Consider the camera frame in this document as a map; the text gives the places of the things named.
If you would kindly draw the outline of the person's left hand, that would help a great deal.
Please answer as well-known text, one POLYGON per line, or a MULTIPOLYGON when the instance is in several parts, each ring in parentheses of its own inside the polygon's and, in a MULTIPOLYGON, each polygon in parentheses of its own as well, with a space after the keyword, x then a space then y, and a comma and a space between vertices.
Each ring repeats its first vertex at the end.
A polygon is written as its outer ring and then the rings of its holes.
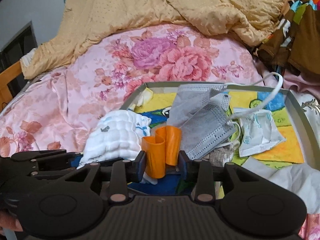
POLYGON ((16 232, 23 231, 19 220, 3 211, 0 212, 0 228, 1 228, 2 235, 4 234, 3 229, 10 229, 16 232))

